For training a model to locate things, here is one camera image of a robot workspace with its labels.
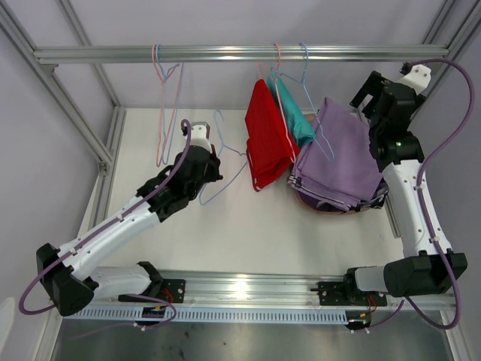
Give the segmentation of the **lilac trousers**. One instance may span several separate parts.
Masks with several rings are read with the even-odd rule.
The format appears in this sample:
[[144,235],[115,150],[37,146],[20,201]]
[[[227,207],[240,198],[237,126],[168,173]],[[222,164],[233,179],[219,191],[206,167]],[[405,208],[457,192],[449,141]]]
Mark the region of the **lilac trousers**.
[[[301,148],[288,176],[288,185],[345,211],[370,201],[383,176],[369,151],[368,125],[330,98],[324,100],[318,115],[335,161],[329,162],[313,141]],[[317,123],[314,130],[316,140],[330,155]]]

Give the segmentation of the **red trousers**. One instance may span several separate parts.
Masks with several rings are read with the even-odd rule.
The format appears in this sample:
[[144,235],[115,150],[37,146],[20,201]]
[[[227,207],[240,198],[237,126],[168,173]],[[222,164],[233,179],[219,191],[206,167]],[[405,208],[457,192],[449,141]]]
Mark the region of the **red trousers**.
[[253,189],[261,191],[294,163],[299,146],[286,127],[266,82],[257,80],[245,116],[247,160]]

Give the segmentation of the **salmon pink wire hanger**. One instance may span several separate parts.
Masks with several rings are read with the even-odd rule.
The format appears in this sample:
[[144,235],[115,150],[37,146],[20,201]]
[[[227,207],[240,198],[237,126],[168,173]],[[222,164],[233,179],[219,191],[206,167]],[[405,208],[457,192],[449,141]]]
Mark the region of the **salmon pink wire hanger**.
[[286,137],[287,142],[289,143],[289,147],[290,147],[290,151],[291,151],[290,161],[291,161],[291,163],[294,163],[295,160],[296,160],[296,153],[295,153],[295,150],[294,150],[293,141],[290,138],[289,129],[288,129],[287,124],[286,124],[286,116],[285,116],[285,113],[284,113],[284,110],[283,110],[283,105],[282,105],[282,101],[281,101],[280,93],[279,93],[279,88],[278,88],[278,77],[280,75],[280,65],[281,65],[281,50],[280,50],[280,46],[279,46],[278,43],[274,42],[273,46],[274,46],[274,48],[277,52],[277,65],[274,69],[274,76],[271,75],[271,71],[267,70],[267,68],[264,66],[263,62],[257,62],[256,63],[256,71],[257,71],[257,75],[258,75],[259,79],[264,78],[263,73],[265,72],[266,75],[268,76],[268,78],[272,79],[272,81],[274,82],[274,88],[275,88],[275,93],[276,93],[276,97],[277,97],[277,104],[278,104],[278,108],[279,108],[280,113],[281,113],[281,117],[283,119],[285,137]]

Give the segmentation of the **purple camouflage trousers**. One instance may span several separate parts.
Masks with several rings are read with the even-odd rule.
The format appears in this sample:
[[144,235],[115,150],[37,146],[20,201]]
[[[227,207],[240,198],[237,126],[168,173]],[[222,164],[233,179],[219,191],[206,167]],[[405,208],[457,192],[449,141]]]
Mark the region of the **purple camouflage trousers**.
[[387,195],[389,193],[389,188],[384,180],[381,180],[377,191],[370,201],[363,201],[357,206],[350,206],[347,211],[335,207],[327,202],[316,200],[315,198],[305,195],[300,192],[296,192],[296,198],[300,204],[304,207],[315,211],[320,214],[330,214],[330,215],[343,215],[343,214],[354,214],[362,211],[368,211],[370,209],[381,209],[386,201]]

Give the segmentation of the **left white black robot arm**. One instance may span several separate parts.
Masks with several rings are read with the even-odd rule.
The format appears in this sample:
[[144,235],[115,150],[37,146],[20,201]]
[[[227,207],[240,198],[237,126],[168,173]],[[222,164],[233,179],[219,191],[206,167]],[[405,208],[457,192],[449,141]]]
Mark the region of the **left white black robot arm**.
[[40,282],[57,311],[71,316],[92,300],[111,296],[121,302],[174,301],[168,281],[148,261],[131,268],[99,266],[131,239],[186,208],[205,184],[222,180],[219,167],[212,144],[191,145],[140,187],[117,214],[59,248],[49,243],[40,247],[36,252]]

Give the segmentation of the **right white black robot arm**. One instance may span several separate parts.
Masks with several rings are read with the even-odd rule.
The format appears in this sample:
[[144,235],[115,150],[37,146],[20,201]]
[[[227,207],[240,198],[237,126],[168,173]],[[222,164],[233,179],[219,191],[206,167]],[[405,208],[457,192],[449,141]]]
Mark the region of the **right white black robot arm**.
[[394,297],[446,293],[467,268],[463,253],[456,253],[443,234],[429,194],[425,163],[418,138],[409,130],[411,117],[424,103],[423,91],[431,70],[414,65],[391,81],[374,71],[355,95],[357,108],[367,96],[362,112],[369,121],[369,149],[387,183],[392,212],[403,244],[403,258],[383,266],[347,270],[342,294],[359,304],[369,293]]

